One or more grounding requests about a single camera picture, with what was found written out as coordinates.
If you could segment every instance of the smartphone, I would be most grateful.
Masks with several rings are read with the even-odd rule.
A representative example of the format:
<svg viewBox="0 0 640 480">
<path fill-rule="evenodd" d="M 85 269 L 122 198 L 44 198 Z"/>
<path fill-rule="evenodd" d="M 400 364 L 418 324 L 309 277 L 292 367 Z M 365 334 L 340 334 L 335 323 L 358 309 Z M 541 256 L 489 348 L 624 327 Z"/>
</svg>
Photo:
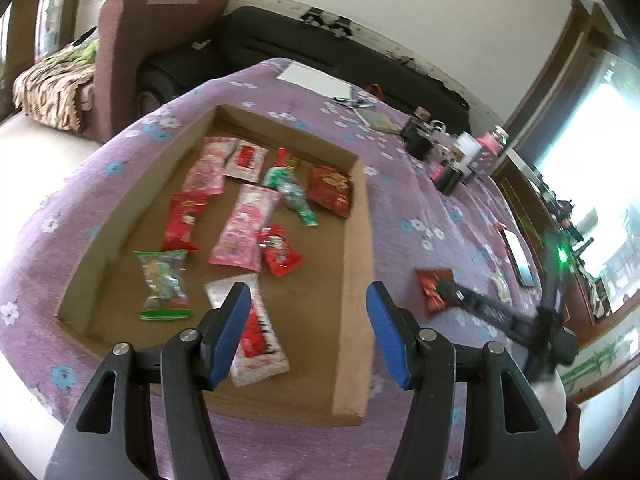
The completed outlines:
<svg viewBox="0 0 640 480">
<path fill-rule="evenodd" d="M 509 259 L 511 260 L 511 266 L 516 273 L 516 278 L 522 286 L 535 286 L 536 282 L 533 281 L 531 275 L 531 269 L 529 268 L 529 262 L 525 256 L 522 246 L 520 245 L 520 239 L 511 231 L 502 229 L 500 231 L 502 240 L 507 247 L 509 253 Z"/>
</svg>

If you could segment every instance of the black sofa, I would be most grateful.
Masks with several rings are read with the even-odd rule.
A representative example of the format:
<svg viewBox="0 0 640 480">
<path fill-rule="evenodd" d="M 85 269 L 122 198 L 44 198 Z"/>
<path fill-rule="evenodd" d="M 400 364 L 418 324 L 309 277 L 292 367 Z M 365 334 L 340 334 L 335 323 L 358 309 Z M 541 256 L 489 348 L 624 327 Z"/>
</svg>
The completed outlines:
<svg viewBox="0 0 640 480">
<path fill-rule="evenodd" d="M 360 88 L 380 85 L 384 101 L 412 113 L 421 106 L 447 131 L 471 133 L 468 103 L 437 79 L 325 28 L 252 6 L 224 16 L 192 44 L 156 54 L 138 70 L 142 94 L 160 104 L 209 79 L 242 70 L 272 57 L 286 57 Z"/>
</svg>

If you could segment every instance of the metal screw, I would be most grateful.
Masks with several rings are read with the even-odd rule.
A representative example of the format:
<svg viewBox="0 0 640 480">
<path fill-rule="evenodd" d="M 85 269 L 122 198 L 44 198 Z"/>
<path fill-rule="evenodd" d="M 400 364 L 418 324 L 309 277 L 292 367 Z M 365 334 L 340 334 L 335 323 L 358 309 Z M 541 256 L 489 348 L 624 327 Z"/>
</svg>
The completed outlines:
<svg viewBox="0 0 640 480">
<path fill-rule="evenodd" d="M 193 328 L 188 328 L 187 330 L 183 330 L 180 332 L 180 339 L 183 341 L 193 341 L 198 337 L 198 331 Z"/>
<path fill-rule="evenodd" d="M 423 341 L 431 342 L 436 341 L 438 333 L 431 328 L 423 328 L 422 330 L 420 330 L 420 332 L 418 332 L 418 336 L 420 336 L 420 339 L 422 339 Z"/>
<path fill-rule="evenodd" d="M 492 354 L 501 354 L 504 352 L 504 345 L 499 341 L 489 341 L 489 352 Z"/>
<path fill-rule="evenodd" d="M 129 351 L 129 345 L 127 343 L 118 343 L 113 347 L 113 353 L 116 355 L 124 355 Z"/>
</svg>

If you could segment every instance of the white paper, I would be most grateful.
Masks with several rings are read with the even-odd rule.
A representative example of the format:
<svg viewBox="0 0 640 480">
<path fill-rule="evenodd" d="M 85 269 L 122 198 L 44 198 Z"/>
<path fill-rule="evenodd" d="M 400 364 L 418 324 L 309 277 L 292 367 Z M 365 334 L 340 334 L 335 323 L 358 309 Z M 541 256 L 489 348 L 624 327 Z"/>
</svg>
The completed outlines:
<svg viewBox="0 0 640 480">
<path fill-rule="evenodd" d="M 296 61 L 280 74 L 277 79 L 302 86 L 329 99 L 340 97 L 351 99 L 351 85 L 320 70 Z"/>
</svg>

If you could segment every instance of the blue gripper pad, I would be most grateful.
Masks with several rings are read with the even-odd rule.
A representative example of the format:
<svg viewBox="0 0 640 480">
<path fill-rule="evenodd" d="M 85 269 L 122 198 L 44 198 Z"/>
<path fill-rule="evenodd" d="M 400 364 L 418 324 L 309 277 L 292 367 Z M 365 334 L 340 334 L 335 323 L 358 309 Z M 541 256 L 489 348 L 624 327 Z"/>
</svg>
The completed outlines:
<svg viewBox="0 0 640 480">
<path fill-rule="evenodd" d="M 220 336 L 212 349 L 211 371 L 209 373 L 212 388 L 224 381 L 229 375 L 231 363 L 240 343 L 246 320 L 251 310 L 251 291 L 245 283 L 235 283 L 220 309 L 229 309 L 223 322 Z"/>
<path fill-rule="evenodd" d="M 376 335 L 376 341 L 385 359 L 389 375 L 401 388 L 411 380 L 407 364 L 406 346 L 396 325 L 397 307 L 382 282 L 373 282 L 367 287 L 367 315 Z"/>
</svg>

